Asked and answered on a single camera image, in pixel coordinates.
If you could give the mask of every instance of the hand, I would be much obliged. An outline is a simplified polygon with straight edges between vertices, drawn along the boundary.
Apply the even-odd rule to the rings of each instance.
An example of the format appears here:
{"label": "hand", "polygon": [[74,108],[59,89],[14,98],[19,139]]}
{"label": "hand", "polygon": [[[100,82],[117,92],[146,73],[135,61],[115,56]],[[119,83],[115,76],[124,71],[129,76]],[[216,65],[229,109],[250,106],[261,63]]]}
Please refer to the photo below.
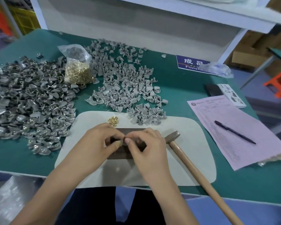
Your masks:
{"label": "hand", "polygon": [[[131,138],[139,138],[147,145],[141,152]],[[143,131],[130,132],[126,135],[125,142],[132,154],[134,162],[148,185],[164,183],[164,179],[171,179],[165,139],[160,132],[147,128]]]}
{"label": "hand", "polygon": [[66,167],[68,176],[72,175],[83,180],[97,170],[122,145],[122,141],[119,140],[104,147],[104,141],[110,141],[111,136],[121,140],[124,138],[123,133],[108,123],[102,123],[89,129],[60,163],[60,166]]}

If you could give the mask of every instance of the pink paper form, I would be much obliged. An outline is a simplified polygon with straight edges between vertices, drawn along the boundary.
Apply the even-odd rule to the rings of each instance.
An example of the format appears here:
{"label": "pink paper form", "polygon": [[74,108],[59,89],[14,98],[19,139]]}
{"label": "pink paper form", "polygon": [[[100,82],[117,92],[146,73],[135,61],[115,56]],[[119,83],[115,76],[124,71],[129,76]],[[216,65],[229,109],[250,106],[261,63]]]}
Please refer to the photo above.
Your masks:
{"label": "pink paper form", "polygon": [[[281,140],[260,121],[236,108],[224,95],[187,102],[233,170],[281,153]],[[256,145],[223,129],[214,121],[248,137]]]}

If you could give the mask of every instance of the dark pants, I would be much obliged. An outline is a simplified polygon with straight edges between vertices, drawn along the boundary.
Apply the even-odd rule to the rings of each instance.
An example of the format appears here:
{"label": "dark pants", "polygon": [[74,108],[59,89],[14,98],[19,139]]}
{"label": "dark pants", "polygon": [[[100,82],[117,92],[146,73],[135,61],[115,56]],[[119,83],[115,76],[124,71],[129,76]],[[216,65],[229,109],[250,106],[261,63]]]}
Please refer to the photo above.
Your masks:
{"label": "dark pants", "polygon": [[55,225],[165,224],[153,192],[139,189],[136,190],[127,220],[116,223],[115,193],[116,187],[76,189]]}

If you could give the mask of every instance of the yellow crate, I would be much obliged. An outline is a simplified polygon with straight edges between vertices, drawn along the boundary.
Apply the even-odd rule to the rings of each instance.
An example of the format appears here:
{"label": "yellow crate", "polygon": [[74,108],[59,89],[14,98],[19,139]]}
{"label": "yellow crate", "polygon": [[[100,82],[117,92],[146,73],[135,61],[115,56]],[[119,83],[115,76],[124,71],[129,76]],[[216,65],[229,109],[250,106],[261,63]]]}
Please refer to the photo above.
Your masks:
{"label": "yellow crate", "polygon": [[28,34],[36,28],[41,28],[34,11],[8,6],[23,35]]}

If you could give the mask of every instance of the left hand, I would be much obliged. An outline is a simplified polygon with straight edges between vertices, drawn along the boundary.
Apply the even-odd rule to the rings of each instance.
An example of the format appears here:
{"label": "left hand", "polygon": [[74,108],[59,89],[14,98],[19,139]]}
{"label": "left hand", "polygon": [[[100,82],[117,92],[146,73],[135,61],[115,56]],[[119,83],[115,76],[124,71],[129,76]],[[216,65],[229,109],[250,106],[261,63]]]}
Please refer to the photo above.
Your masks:
{"label": "left hand", "polygon": [[57,168],[62,167],[68,177],[79,178],[79,181],[82,181],[97,170],[121,146],[119,140],[104,147],[105,141],[109,142],[112,136],[121,140],[124,138],[123,133],[108,123],[102,123],[89,129]]}

